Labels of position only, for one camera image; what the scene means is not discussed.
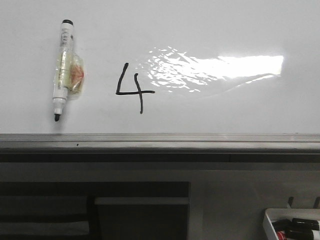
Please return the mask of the white whiteboard marker with tape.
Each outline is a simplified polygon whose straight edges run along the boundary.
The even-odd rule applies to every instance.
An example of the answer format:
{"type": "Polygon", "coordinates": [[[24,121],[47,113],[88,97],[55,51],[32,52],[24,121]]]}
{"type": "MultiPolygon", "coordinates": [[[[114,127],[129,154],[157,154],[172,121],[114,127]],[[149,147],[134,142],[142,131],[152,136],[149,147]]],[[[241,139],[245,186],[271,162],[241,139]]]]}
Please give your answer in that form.
{"type": "Polygon", "coordinates": [[[58,122],[69,95],[79,95],[85,79],[84,62],[74,51],[74,23],[64,19],[60,25],[59,51],[53,80],[53,115],[58,122]]]}

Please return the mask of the white whiteboard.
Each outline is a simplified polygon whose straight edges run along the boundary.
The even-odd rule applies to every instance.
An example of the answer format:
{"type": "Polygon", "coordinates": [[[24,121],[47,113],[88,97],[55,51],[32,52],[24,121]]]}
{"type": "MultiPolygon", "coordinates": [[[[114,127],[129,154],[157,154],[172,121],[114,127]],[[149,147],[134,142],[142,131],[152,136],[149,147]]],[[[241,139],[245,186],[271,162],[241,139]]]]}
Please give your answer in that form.
{"type": "Polygon", "coordinates": [[[317,0],[3,0],[0,131],[320,131],[317,0]],[[85,80],[59,121],[60,24],[85,80]]]}

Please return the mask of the dark cabinet with white top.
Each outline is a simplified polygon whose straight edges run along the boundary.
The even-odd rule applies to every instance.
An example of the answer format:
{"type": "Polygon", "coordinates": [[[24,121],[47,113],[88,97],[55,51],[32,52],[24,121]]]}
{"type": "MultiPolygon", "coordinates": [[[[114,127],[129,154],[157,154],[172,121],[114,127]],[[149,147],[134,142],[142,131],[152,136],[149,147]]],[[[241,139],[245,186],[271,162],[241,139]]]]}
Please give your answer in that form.
{"type": "Polygon", "coordinates": [[[103,240],[186,240],[189,182],[96,182],[103,240]]]}

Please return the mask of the white marker holder tray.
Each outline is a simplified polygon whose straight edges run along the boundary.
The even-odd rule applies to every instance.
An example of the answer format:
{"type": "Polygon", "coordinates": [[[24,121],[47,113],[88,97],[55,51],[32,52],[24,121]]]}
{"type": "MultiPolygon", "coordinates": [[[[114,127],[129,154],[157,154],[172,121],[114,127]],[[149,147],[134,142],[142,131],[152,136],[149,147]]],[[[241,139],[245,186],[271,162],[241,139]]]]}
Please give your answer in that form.
{"type": "Polygon", "coordinates": [[[278,240],[273,222],[292,218],[319,220],[320,209],[316,208],[267,208],[262,222],[263,229],[268,240],[278,240]]]}

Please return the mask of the black marker in tray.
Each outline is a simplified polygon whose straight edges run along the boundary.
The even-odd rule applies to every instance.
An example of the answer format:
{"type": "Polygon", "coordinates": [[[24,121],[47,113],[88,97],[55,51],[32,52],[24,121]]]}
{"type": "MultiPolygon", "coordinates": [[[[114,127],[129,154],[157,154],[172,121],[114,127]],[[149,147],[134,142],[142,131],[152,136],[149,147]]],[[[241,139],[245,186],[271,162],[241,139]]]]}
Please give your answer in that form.
{"type": "Polygon", "coordinates": [[[312,219],[302,219],[302,218],[293,218],[292,220],[281,219],[281,220],[272,222],[272,226],[276,232],[284,231],[289,227],[319,231],[320,221],[312,220],[312,219]]]}

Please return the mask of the red capped marker in tray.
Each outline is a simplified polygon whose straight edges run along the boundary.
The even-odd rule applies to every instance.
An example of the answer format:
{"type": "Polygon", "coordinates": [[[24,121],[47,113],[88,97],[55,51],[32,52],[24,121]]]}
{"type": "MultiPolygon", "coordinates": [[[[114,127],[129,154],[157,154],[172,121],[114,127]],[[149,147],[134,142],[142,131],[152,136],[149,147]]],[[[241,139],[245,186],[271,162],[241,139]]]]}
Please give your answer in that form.
{"type": "Polygon", "coordinates": [[[294,230],[277,231],[276,236],[279,240],[320,240],[318,230],[294,230]]]}

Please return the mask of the aluminium whiteboard tray rail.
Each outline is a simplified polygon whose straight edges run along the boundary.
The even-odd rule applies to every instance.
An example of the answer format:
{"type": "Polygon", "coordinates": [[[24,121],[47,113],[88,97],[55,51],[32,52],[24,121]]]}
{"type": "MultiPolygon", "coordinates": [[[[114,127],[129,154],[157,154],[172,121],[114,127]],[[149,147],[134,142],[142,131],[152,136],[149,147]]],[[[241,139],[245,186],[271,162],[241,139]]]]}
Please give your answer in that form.
{"type": "Polygon", "coordinates": [[[319,134],[304,133],[4,133],[2,154],[316,155],[319,134]]]}

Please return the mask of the left metal wall hook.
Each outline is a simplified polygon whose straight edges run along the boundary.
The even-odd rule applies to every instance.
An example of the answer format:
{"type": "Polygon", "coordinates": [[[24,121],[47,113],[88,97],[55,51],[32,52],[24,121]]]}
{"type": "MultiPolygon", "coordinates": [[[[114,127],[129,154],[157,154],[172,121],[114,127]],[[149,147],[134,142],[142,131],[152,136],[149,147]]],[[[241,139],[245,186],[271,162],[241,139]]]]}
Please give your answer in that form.
{"type": "Polygon", "coordinates": [[[293,205],[293,201],[294,201],[294,197],[293,196],[290,196],[287,200],[287,208],[288,209],[291,209],[292,208],[292,205],[293,205]]]}

